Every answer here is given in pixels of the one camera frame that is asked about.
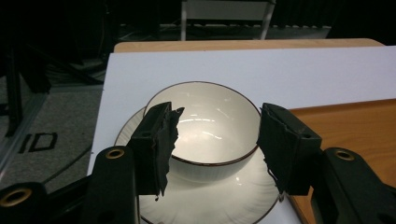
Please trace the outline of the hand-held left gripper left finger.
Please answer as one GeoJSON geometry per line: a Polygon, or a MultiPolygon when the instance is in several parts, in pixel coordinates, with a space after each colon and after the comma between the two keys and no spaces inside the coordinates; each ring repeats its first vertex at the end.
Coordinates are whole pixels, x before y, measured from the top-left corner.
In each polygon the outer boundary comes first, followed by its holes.
{"type": "Polygon", "coordinates": [[[81,224],[139,224],[139,197],[159,196],[184,112],[170,102],[148,110],[128,143],[97,154],[84,196],[81,224]]]}

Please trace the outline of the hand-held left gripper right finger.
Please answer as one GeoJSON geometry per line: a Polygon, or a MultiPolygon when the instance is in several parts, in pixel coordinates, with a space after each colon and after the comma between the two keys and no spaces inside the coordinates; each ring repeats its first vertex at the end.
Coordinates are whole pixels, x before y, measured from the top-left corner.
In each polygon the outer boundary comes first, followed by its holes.
{"type": "Polygon", "coordinates": [[[264,103],[258,146],[279,192],[309,190],[317,224],[396,224],[396,189],[359,154],[321,148],[322,138],[288,109],[264,103]]]}

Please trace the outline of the white bowl with brown rim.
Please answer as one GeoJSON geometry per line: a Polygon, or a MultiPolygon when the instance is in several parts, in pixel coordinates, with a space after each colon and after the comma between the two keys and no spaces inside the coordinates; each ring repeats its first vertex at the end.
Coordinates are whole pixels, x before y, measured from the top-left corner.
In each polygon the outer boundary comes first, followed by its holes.
{"type": "Polygon", "coordinates": [[[147,108],[164,102],[184,109],[171,175],[198,183],[220,181],[240,171],[257,150],[261,114],[238,91],[210,82],[184,82],[156,93],[147,108]]]}

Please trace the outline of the white plate with brown rim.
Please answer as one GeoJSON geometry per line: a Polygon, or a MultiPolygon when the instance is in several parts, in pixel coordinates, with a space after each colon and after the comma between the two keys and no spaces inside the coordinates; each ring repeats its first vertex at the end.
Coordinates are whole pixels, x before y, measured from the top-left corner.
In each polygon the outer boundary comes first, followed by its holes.
{"type": "Polygon", "coordinates": [[[278,190],[262,151],[236,174],[215,182],[191,182],[167,174],[164,195],[141,196],[140,215],[149,224],[255,224],[274,206],[278,190]]]}

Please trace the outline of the white board sheet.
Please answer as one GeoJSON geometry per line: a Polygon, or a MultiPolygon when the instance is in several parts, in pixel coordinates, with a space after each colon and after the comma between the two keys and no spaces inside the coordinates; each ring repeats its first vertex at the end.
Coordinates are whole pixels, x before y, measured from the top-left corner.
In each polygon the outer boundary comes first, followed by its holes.
{"type": "Polygon", "coordinates": [[[324,145],[356,151],[396,188],[396,46],[113,53],[92,152],[112,146],[155,93],[187,81],[286,107],[324,145]]]}

